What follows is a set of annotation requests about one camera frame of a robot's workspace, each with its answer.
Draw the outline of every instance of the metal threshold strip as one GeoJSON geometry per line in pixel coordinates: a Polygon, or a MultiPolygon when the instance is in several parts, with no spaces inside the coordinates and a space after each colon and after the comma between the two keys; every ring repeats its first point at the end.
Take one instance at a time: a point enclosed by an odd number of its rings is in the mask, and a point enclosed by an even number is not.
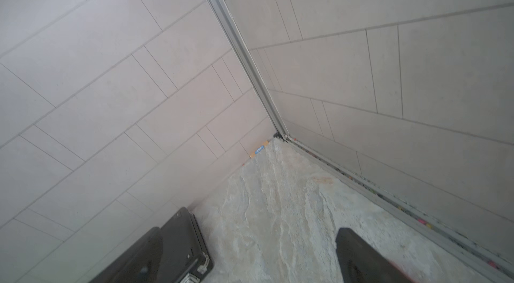
{"type": "Polygon", "coordinates": [[[230,15],[224,0],[208,0],[224,30],[235,54],[240,60],[245,72],[252,82],[260,101],[264,105],[271,121],[279,135],[299,153],[318,164],[343,183],[358,191],[360,194],[376,203],[381,208],[393,214],[396,218],[415,229],[429,240],[433,241],[467,266],[476,270],[487,279],[497,283],[514,283],[514,267],[509,262],[478,246],[473,241],[454,230],[447,228],[438,220],[426,215],[408,203],[401,201],[385,190],[377,187],[366,179],[353,174],[342,166],[332,163],[322,154],[303,145],[289,136],[284,122],[273,104],[270,94],[264,85],[262,77],[256,68],[246,44],[230,15]]]}

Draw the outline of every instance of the marble floor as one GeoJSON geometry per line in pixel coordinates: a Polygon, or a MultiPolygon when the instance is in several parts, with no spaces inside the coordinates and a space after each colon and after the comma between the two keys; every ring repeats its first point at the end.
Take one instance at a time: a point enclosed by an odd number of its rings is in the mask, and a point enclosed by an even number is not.
{"type": "Polygon", "coordinates": [[[207,283],[343,282],[341,227],[415,282],[489,282],[278,139],[193,213],[214,260],[207,283]]]}

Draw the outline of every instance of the stone floor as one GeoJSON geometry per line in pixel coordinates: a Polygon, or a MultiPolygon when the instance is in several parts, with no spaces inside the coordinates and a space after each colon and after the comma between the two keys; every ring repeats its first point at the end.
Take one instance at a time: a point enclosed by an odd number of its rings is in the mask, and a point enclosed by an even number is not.
{"type": "Polygon", "coordinates": [[[489,282],[278,139],[193,213],[214,260],[207,283],[342,282],[341,227],[415,282],[489,282]]]}

